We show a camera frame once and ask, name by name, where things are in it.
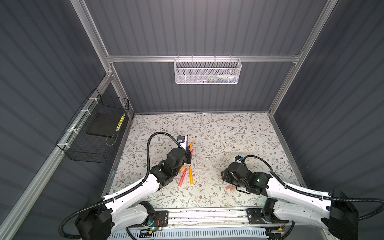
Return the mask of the pink marker pen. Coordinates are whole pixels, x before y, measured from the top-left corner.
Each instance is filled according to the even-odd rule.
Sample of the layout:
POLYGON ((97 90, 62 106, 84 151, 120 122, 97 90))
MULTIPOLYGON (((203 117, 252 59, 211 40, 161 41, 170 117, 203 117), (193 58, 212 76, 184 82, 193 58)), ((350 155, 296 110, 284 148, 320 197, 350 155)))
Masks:
POLYGON ((184 182, 184 179, 185 179, 186 174, 187 174, 187 168, 184 167, 183 170, 184 170, 184 171, 183 171, 182 177, 181 177, 180 182, 179 182, 179 184, 178 184, 178 187, 179 187, 179 188, 182 187, 183 182, 184 182))

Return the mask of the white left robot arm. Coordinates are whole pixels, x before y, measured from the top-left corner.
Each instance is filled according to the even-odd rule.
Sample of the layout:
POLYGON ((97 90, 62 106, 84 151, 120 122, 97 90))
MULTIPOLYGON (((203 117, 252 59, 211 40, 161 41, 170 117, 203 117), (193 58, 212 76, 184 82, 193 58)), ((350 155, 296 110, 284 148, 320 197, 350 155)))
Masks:
POLYGON ((112 200, 93 210, 81 213, 75 221, 82 240, 106 240, 112 233, 121 231, 126 227, 151 225, 156 211, 144 198, 155 193, 171 183, 180 172, 184 164, 192 162, 190 146, 172 149, 167 158, 152 167, 145 182, 136 190, 134 185, 114 194, 104 196, 105 200, 112 200), (124 191, 131 193, 117 198, 124 191))

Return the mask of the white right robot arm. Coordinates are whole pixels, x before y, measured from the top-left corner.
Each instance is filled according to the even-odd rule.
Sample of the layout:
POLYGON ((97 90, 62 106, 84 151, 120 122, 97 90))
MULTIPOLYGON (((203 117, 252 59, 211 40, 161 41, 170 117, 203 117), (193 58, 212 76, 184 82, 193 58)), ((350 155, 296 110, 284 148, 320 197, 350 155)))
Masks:
POLYGON ((265 196, 259 217, 266 223, 294 221, 327 230, 340 240, 358 239, 359 213, 352 203, 326 200, 328 193, 294 187, 235 161, 221 172, 223 181, 245 193, 265 196))

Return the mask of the yellow orange marker pen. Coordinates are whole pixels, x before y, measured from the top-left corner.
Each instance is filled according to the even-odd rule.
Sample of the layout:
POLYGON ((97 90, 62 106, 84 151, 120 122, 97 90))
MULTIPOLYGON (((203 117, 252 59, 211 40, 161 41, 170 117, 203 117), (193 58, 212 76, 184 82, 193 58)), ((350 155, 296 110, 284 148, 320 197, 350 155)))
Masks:
POLYGON ((192 171, 191 166, 189 166, 189 176, 190 176, 190 185, 193 186, 194 185, 194 178, 193 178, 193 171, 192 171))

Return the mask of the pens in white basket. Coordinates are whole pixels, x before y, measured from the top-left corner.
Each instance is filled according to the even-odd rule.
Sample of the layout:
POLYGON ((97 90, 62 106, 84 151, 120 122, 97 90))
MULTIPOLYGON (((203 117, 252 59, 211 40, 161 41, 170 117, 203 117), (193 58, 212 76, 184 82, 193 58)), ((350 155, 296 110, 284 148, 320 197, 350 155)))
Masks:
POLYGON ((227 83, 227 84, 237 84, 238 76, 237 75, 216 75, 216 76, 196 76, 192 77, 190 80, 192 83, 227 83))

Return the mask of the yellow marker in basket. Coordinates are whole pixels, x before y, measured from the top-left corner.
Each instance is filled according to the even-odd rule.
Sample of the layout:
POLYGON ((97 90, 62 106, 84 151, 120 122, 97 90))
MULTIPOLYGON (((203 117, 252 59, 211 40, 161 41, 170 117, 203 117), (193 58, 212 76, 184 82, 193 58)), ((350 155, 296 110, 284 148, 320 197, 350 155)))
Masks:
POLYGON ((116 127, 116 132, 118 132, 118 131, 121 129, 121 126, 122 126, 122 124, 123 124, 123 122, 124 122, 124 120, 125 120, 125 116, 126 116, 126 114, 123 114, 123 115, 121 116, 121 118, 120 118, 120 120, 119 120, 119 122, 118 122, 118 125, 117 125, 117 127, 116 127))

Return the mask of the black foam block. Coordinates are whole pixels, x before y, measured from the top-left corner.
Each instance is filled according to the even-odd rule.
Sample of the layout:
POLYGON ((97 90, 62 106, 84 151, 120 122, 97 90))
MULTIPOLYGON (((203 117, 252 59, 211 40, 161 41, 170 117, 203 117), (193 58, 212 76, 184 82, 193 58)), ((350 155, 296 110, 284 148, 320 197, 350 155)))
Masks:
POLYGON ((98 114, 86 130, 88 135, 111 138, 116 132, 119 115, 98 114))

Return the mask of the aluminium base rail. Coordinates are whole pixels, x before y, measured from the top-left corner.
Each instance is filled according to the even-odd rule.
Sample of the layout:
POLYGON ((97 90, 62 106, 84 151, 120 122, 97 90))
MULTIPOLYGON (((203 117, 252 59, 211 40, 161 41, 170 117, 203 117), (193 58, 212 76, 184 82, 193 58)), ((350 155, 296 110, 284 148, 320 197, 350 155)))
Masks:
POLYGON ((133 207, 118 217, 124 227, 176 228, 182 226, 223 226, 223 225, 287 225, 289 221, 274 218, 271 221, 262 215, 262 207, 189 208, 158 209, 148 214, 144 207, 133 207))

